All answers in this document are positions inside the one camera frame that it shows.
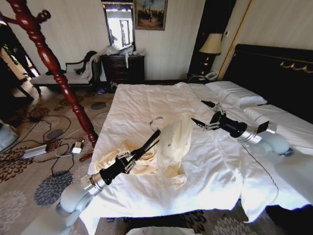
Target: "picture frame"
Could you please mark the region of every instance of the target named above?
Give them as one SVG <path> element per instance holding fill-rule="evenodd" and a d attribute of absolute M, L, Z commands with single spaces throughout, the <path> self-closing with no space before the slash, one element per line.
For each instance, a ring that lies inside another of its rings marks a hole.
<path fill-rule="evenodd" d="M 136 29 L 165 30 L 167 0 L 134 0 Z"/>

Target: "telephone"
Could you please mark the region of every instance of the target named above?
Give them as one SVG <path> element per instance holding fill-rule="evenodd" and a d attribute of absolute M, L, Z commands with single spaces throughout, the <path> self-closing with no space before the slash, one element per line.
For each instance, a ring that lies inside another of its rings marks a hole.
<path fill-rule="evenodd" d="M 209 72 L 206 76 L 204 76 L 206 79 L 210 81 L 215 81 L 218 76 L 217 72 Z"/>

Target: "white charger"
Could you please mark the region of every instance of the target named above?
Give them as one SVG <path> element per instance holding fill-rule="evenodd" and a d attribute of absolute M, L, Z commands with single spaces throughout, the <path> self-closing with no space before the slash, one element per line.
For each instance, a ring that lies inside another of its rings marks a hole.
<path fill-rule="evenodd" d="M 72 149 L 72 153 L 80 153 L 82 151 L 82 143 L 83 142 L 84 141 L 82 141 L 82 142 L 76 141 L 75 146 Z"/>

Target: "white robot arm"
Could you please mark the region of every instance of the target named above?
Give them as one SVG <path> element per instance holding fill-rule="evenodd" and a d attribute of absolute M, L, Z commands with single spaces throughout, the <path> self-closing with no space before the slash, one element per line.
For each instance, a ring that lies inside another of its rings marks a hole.
<path fill-rule="evenodd" d="M 62 192 L 58 201 L 43 215 L 36 218 L 22 235 L 67 235 L 78 219 L 80 213 L 89 205 L 94 196 L 120 173 L 129 174 L 135 162 L 158 141 L 160 135 L 156 130 L 147 142 L 131 153 L 117 155 L 115 163 L 91 176 L 84 176 L 80 182 L 71 184 Z"/>
<path fill-rule="evenodd" d="M 227 118 L 221 105 L 202 100 L 215 114 L 209 124 L 192 119 L 204 130 L 219 128 L 230 133 L 252 154 L 263 156 L 275 171 L 295 190 L 313 204 L 313 156 L 291 149 L 288 141 L 276 133 L 276 124 L 265 122 L 258 127 L 248 126 Z"/>

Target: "patterned carpet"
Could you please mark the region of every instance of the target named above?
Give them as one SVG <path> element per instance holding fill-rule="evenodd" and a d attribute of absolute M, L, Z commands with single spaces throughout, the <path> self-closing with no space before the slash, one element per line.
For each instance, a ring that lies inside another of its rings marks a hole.
<path fill-rule="evenodd" d="M 100 132 L 113 100 L 112 94 L 77 91 L 88 116 Z M 79 180 L 88 170 L 90 160 L 78 159 L 92 152 L 83 130 L 62 139 L 80 128 L 75 114 L 62 94 L 44 90 L 42 97 L 5 120 L 16 127 L 20 137 L 13 148 L 0 153 L 0 234 L 20 234 L 40 213 L 46 211 L 63 189 Z M 84 139 L 82 153 L 56 158 Z M 34 159 L 20 157 L 28 148 L 47 144 L 47 153 Z M 284 234 L 264 212 L 254 223 L 245 224 L 246 216 L 238 202 L 231 211 L 193 211 L 154 218 L 103 218 L 96 234 L 124 235 L 132 228 L 168 226 L 193 228 L 204 235 L 280 235 Z M 84 235 L 84 225 L 78 220 L 72 235 Z"/>

